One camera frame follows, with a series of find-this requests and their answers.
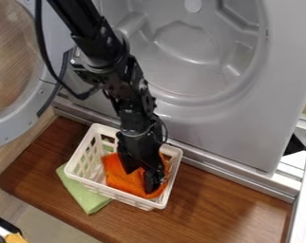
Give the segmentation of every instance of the wooden shelf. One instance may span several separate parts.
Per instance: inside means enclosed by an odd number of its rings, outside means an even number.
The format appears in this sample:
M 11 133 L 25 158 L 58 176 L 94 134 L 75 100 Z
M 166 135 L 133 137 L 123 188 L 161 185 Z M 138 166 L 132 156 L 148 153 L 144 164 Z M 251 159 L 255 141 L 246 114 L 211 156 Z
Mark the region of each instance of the wooden shelf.
M 0 187 L 104 242 L 284 242 L 292 205 L 182 163 L 165 210 L 112 201 L 86 215 L 55 170 L 87 127 L 57 119 L 0 177 Z

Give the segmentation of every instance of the black cable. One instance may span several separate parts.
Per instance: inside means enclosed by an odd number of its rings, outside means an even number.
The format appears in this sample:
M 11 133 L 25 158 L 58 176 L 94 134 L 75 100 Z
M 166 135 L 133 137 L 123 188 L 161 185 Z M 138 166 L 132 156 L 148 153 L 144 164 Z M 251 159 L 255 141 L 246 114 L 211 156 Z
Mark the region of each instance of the black cable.
M 88 91 L 84 93 L 75 93 L 67 84 L 65 84 L 55 73 L 52 68 L 51 61 L 48 57 L 48 52 L 45 43 L 44 31 L 43 31 L 43 12 L 42 12 L 42 0 L 36 0 L 35 2 L 35 32 L 37 36 L 38 46 L 40 50 L 40 54 L 44 60 L 45 65 L 47 66 L 48 72 L 50 75 L 56 80 L 58 84 L 60 84 L 63 88 L 65 88 L 72 96 L 79 100 L 86 100 L 89 96 L 97 92 L 100 87 L 93 86 Z

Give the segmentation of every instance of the white laundry basket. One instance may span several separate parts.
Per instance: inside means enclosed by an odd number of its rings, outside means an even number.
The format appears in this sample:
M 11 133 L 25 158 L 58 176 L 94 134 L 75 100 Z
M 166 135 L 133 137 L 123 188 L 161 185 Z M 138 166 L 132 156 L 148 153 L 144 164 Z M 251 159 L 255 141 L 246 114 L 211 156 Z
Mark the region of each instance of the white laundry basket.
M 105 184 L 103 155 L 117 151 L 117 129 L 101 124 L 92 124 L 80 145 L 65 167 L 67 177 L 80 181 L 92 192 L 99 193 L 143 210 L 164 209 L 169 199 L 173 183 L 182 160 L 182 150 L 164 144 L 160 152 L 169 157 L 168 184 L 163 193 L 153 199 L 134 196 Z

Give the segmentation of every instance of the orange cloth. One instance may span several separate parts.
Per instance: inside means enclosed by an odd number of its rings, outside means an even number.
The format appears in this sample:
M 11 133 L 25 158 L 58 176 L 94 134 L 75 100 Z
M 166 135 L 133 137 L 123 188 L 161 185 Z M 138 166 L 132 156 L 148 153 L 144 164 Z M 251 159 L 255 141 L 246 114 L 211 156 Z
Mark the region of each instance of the orange cloth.
M 140 167 L 128 175 L 124 171 L 122 162 L 120 161 L 119 155 L 117 153 L 103 157 L 106 184 L 110 187 L 122 190 L 135 196 L 140 196 L 143 198 L 157 197 L 163 192 L 164 188 L 166 187 L 168 178 L 168 163 L 163 158 L 163 155 L 161 155 L 161 158 L 163 159 L 163 164 L 165 168 L 166 181 L 151 194 L 147 194 L 144 189 L 144 169 Z

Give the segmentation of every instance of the washing machine door glass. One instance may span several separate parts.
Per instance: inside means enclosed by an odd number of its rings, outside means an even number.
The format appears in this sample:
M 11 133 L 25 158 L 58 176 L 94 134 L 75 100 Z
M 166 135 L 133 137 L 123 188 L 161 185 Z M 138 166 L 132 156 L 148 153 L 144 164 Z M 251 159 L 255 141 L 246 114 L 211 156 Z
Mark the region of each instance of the washing machine door glass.
M 33 1 L 22 2 L 33 9 Z M 47 38 L 48 44 L 52 45 L 50 38 L 51 35 Z M 60 57 L 52 61 L 59 70 L 62 51 L 56 52 Z M 0 0 L 0 145 L 14 140 L 37 123 L 57 87 L 48 76 L 37 49 L 32 11 L 15 1 Z
M 174 140 L 277 168 L 306 103 L 306 0 L 97 3 L 128 38 Z M 115 116 L 101 94 L 71 100 Z

